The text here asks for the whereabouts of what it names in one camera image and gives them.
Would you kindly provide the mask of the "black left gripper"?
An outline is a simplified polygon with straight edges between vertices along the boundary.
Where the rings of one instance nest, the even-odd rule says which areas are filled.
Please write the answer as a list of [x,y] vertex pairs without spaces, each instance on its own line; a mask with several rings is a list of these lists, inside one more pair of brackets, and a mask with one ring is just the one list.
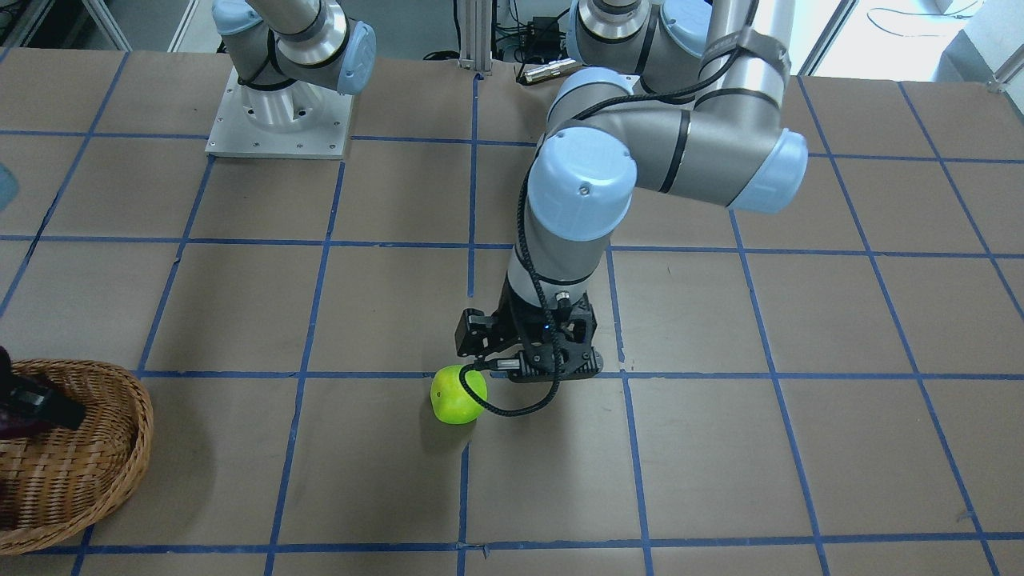
[[597,328],[588,295],[573,305],[536,307],[502,284],[493,314],[464,308],[454,332],[456,355],[484,358],[519,344],[512,356],[489,360],[490,369],[516,383],[588,379],[602,372],[602,354],[593,347]]

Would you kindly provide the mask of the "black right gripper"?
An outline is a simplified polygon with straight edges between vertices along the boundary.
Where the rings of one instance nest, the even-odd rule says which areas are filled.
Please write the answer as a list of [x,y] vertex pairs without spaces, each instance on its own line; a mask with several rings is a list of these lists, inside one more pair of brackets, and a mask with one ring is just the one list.
[[1,409],[22,422],[46,422],[77,430],[86,419],[86,407],[67,397],[53,382],[14,376],[10,354],[0,347]]

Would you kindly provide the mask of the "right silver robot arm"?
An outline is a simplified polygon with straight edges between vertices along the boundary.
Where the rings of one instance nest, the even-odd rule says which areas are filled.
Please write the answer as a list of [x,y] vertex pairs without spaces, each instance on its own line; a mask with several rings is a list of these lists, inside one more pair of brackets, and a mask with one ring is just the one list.
[[219,158],[339,160],[376,58],[369,23],[337,1],[215,1],[234,72],[210,130]]

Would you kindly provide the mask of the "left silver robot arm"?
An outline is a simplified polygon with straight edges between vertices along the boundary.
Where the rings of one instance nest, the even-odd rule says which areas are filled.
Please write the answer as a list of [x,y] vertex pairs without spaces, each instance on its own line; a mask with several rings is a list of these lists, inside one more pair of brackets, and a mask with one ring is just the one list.
[[588,285],[637,189],[776,213],[808,146],[782,124],[793,1],[575,1],[582,68],[520,186],[498,308],[465,310],[457,355],[515,382],[596,375]]

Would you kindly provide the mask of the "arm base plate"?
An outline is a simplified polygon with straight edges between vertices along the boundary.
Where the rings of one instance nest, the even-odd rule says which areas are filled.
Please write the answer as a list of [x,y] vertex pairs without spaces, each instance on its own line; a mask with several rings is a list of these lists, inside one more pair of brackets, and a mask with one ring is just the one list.
[[278,91],[238,83],[231,70],[205,152],[234,159],[341,161],[355,97],[296,82]]

